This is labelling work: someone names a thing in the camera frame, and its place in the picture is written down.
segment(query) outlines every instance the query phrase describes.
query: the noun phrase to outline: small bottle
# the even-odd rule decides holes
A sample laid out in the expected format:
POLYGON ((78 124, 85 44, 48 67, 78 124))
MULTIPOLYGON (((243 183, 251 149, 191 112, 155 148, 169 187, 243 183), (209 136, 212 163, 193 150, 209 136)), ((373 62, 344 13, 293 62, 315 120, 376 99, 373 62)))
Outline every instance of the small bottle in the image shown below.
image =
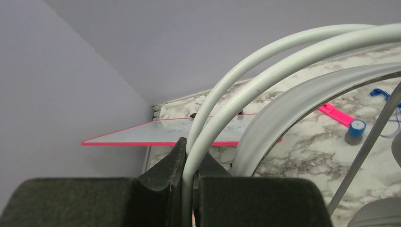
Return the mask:
POLYGON ((351 124, 349 124, 347 133, 345 133, 345 142, 352 146, 360 144, 365 129, 366 123, 363 120, 353 120, 351 124))

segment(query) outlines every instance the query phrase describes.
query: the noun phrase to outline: blue cord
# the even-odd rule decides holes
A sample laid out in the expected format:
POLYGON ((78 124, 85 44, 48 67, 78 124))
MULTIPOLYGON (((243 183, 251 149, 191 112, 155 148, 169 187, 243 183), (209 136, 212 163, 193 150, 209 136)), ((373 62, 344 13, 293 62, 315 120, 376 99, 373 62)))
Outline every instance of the blue cord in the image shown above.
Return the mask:
MULTIPOLYGON (((378 96, 378 95, 383 95, 384 96, 384 99, 387 101, 388 99, 389 99, 389 97, 390 97, 390 94, 389 93, 387 93, 386 91, 384 91, 384 90, 381 90, 381 89, 379 89, 379 88, 376 88, 376 89, 374 89, 372 92, 370 92, 370 96, 378 96)), ((381 137, 383 137, 383 138, 387 138, 387 139, 392 139, 392 138, 394 138, 396 135, 398 135, 398 133, 400 132, 400 129, 401 129, 401 121, 399 120, 399 118, 398 118, 398 113, 397 113, 397 110, 398 110, 398 112, 400 113, 400 115, 401 115, 401 103, 400 104, 398 104, 398 106, 397 106, 397 108, 395 109, 395 118, 396 118, 396 120, 394 120, 394 119, 390 119, 389 121, 390 122, 397 122, 398 123, 398 128, 395 130, 395 132, 393 132, 392 134, 390 134, 390 135, 380 135, 381 137)))

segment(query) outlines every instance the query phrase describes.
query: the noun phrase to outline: marble floor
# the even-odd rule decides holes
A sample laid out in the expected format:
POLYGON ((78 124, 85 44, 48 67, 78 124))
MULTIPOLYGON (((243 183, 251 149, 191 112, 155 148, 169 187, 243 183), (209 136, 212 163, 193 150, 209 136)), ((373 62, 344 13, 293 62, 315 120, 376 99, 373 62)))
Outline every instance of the marble floor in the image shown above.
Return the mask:
MULTIPOLYGON (((316 76, 359 65, 397 61, 401 61, 401 47, 320 62, 276 84, 250 103, 244 112, 257 113, 281 93, 316 76)), ((370 91, 378 87, 391 93, 400 81, 401 79, 391 79, 367 85, 348 92, 332 100, 331 103, 349 115, 373 125, 385 101, 382 97, 370 97, 370 91)), ((241 89, 245 82, 238 83, 227 91, 211 115, 241 89)), ((160 119, 188 117, 198 111, 205 100, 205 95, 207 94, 161 104, 160 119)), ((344 142, 343 136, 346 131, 345 126, 315 111, 290 129, 283 141, 277 144, 262 161, 255 176, 309 179, 317 185, 326 203, 329 203, 360 148, 360 145, 350 146, 344 142)), ((371 201, 401 196, 401 168, 392 157, 391 141, 379 138, 376 142, 331 217, 335 227, 345 227, 355 212, 371 201)), ((150 165, 161 160, 170 149, 170 147, 152 147, 150 165)), ((235 147, 211 147, 209 151, 229 169, 235 147)))

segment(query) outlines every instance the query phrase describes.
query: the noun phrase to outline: gray curved frame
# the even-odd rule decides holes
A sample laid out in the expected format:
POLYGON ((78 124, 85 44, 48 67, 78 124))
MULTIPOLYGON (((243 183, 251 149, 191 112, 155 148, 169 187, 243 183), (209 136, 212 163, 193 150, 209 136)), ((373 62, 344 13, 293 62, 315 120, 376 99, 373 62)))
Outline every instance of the gray curved frame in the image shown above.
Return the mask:
POLYGON ((231 174, 252 176, 278 140, 324 103, 366 84, 401 77, 401 62, 359 66, 299 84, 267 104, 243 133, 231 174))

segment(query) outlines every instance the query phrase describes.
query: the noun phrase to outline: pink border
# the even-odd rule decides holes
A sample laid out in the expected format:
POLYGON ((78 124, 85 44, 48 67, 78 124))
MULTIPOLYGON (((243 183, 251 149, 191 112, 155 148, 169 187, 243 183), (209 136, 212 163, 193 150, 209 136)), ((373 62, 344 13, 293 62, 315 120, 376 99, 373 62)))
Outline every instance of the pink border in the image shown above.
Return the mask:
MULTIPOLYGON (((256 115, 256 113, 246 113, 243 115, 256 115)), ((172 119, 159 119, 159 120, 154 120, 150 122, 156 122, 156 121, 168 121, 168 120, 180 120, 180 119, 190 119, 190 117, 182 117, 182 118, 172 118, 172 119)), ((84 140, 81 142, 81 145, 83 146, 174 146, 176 142, 87 142, 88 140, 93 140, 102 136, 110 135, 119 131, 124 131, 127 129, 135 128, 150 122, 146 122, 143 124, 135 125, 126 129, 121 129, 118 131, 114 131, 111 133, 107 133, 104 135, 96 136, 87 140, 84 140)), ((238 141, 218 141, 218 142, 213 142, 212 146, 237 146, 238 141)))

